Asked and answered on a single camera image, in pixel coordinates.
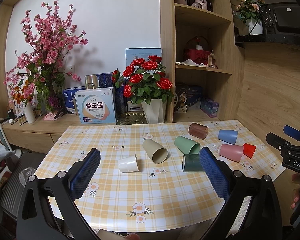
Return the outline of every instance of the white wall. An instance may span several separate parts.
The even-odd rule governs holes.
[[[13,8],[6,44],[7,71],[17,63],[15,49],[18,55],[33,51],[24,40],[20,21],[26,10],[31,10],[31,20],[38,13],[45,16],[43,1],[53,6],[54,0],[20,0]],[[71,3],[76,9],[72,23],[78,26],[77,32],[85,30],[89,42],[85,46],[75,45],[64,64],[75,65],[75,72],[82,80],[89,74],[117,68],[123,71],[126,48],[160,47],[159,0],[59,0],[62,18],[66,18]],[[66,78],[66,87],[78,85],[71,77]]]

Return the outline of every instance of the pink cup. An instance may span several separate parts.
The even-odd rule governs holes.
[[[239,162],[243,154],[243,146],[223,144],[220,149],[220,156],[226,157],[234,162]]]

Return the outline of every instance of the plaid tablecloth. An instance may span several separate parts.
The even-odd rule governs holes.
[[[184,173],[183,154],[174,146],[182,135],[208,146],[217,159],[248,177],[269,174],[276,179],[284,170],[273,152],[237,120],[198,122],[209,127],[203,141],[188,134],[190,123],[126,126],[72,126],[60,137],[36,171],[39,178],[68,171],[95,147],[101,163],[84,195],[75,203],[92,228],[119,232],[151,232],[180,228],[216,217],[224,200],[218,198],[205,173]],[[220,129],[237,130],[237,145],[257,146],[252,159],[240,163],[219,156],[223,144]],[[151,138],[167,148],[168,159],[154,164],[142,148]],[[117,161],[136,154],[141,172],[121,173]],[[56,217],[62,218],[54,198],[50,199]]]

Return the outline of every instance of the blue gripper pad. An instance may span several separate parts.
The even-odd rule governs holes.
[[[205,170],[215,192],[219,198],[227,201],[230,197],[229,181],[217,164],[218,160],[208,147],[200,151],[200,163]]]
[[[297,129],[294,129],[291,126],[286,125],[283,128],[283,132],[286,135],[289,135],[290,137],[294,138],[295,140],[300,141],[300,131],[298,131]]]
[[[101,156],[99,150],[92,148],[82,161],[74,164],[81,165],[81,167],[76,174],[74,174],[69,185],[70,197],[73,201],[82,197],[93,174],[100,165],[100,159]]]

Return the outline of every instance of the white pot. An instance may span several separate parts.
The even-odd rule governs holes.
[[[33,123],[35,121],[35,117],[34,117],[32,107],[31,107],[31,103],[26,104],[24,111],[25,111],[28,123]]]
[[[161,99],[151,99],[148,105],[146,101],[143,101],[142,108],[146,116],[148,123],[163,123],[166,115],[167,101],[162,103]]]
[[[254,25],[256,24],[256,20],[255,19],[248,19],[246,21],[246,23],[249,26],[249,32],[251,32],[251,30],[253,29]],[[258,23],[256,24],[256,26],[254,27],[254,29],[250,33],[250,35],[257,35],[257,34],[263,34],[261,20],[258,20]]]

